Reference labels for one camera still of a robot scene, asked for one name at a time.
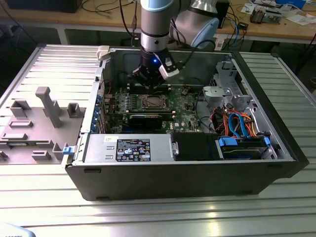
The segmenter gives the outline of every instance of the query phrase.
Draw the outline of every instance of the warning label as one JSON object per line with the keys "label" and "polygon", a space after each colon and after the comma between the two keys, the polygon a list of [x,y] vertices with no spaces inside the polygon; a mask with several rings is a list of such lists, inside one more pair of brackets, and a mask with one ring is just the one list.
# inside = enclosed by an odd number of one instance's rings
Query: warning label
{"label": "warning label", "polygon": [[117,161],[151,161],[150,156],[149,139],[118,139]]}

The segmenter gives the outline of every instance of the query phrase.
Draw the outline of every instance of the workbench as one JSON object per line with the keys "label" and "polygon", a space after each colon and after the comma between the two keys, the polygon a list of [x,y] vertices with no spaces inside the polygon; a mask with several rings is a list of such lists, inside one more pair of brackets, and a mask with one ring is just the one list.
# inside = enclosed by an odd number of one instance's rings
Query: workbench
{"label": "workbench", "polygon": [[[241,9],[247,0],[234,0],[232,7],[240,21],[249,24],[245,40],[273,41],[273,42],[291,42],[291,43],[310,43],[315,32],[316,24],[308,24],[301,26],[287,19],[282,19],[280,24],[252,24],[249,21],[249,14],[241,13]],[[95,0],[96,5],[104,3],[102,0]],[[123,4],[128,3],[128,0],[123,0]],[[118,6],[116,2],[111,5],[101,7],[101,9],[109,9]],[[85,8],[95,10],[93,0],[88,1]],[[61,44],[69,44],[66,29],[76,30],[93,30],[93,31],[110,31],[110,32],[125,32],[122,24],[119,9],[111,11],[108,16],[103,16],[95,12],[88,12],[79,8],[76,13],[62,12],[47,12],[33,10],[11,10],[7,7],[8,12],[23,26],[55,28],[58,32]],[[304,10],[316,10],[316,6],[307,5]],[[134,15],[134,5],[123,7],[126,24],[131,26]],[[138,27],[141,21],[140,6],[137,10]],[[15,23],[6,15],[0,8],[0,25],[14,25]],[[231,27],[228,20],[225,21],[224,27],[217,30],[215,35],[216,50],[220,50],[225,39],[230,38],[234,34],[234,29]]]}
{"label": "workbench", "polygon": [[[42,107],[34,96],[38,86],[49,86],[52,99],[61,107],[73,102],[86,108],[99,67],[97,49],[37,47],[0,98],[0,132],[12,115],[8,107],[15,99]],[[37,237],[87,237],[91,233],[111,237],[314,237],[316,101],[295,75],[282,70],[288,67],[281,60],[264,53],[241,55],[310,161],[297,175],[275,181],[259,195],[86,201],[60,164],[0,162],[0,221],[28,228]]]}

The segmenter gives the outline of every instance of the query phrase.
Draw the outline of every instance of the black cover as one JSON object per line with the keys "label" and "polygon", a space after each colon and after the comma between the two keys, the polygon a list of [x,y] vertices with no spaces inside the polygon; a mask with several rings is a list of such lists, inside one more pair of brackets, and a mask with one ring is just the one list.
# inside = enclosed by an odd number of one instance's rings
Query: black cover
{"label": "black cover", "polygon": [[82,0],[5,0],[11,9],[75,13]]}

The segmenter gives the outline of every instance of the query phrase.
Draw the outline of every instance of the white paper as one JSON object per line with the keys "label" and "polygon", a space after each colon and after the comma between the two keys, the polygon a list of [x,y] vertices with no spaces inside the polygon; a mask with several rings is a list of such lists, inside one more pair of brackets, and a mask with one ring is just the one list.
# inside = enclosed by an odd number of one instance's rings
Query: white paper
{"label": "white paper", "polygon": [[300,24],[301,26],[307,25],[313,22],[312,18],[301,16],[301,15],[294,15],[287,17],[288,20]]}
{"label": "white paper", "polygon": [[253,12],[253,10],[255,9],[256,4],[251,4],[251,3],[245,3],[245,5],[243,6],[241,12],[243,13],[248,13],[251,15],[251,13]]}

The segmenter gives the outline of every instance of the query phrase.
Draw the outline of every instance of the motherboard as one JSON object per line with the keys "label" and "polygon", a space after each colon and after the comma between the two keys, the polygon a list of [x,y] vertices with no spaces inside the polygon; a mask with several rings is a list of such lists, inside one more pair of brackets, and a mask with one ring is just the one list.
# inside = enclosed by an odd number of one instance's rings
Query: motherboard
{"label": "motherboard", "polygon": [[187,86],[165,94],[132,94],[126,88],[107,98],[103,110],[107,133],[202,132],[195,113],[197,93]]}

